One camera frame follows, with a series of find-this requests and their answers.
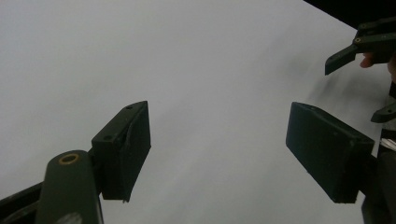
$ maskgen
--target white table surface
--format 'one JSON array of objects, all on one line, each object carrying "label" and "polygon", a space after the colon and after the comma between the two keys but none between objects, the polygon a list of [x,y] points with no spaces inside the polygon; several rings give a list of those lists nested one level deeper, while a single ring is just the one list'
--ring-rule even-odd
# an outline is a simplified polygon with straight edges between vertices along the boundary
[{"label": "white table surface", "polygon": [[1,1],[0,198],[147,100],[152,148],[105,223],[362,223],[285,145],[290,104],[378,141],[384,65],[324,76],[355,30],[303,0]]}]

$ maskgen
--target screw hole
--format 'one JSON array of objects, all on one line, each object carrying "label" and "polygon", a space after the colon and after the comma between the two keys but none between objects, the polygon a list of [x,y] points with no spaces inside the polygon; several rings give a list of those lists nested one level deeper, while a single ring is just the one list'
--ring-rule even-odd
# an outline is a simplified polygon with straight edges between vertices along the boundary
[{"label": "screw hole", "polygon": [[61,165],[70,165],[78,160],[79,155],[76,153],[67,154],[59,159]]}]

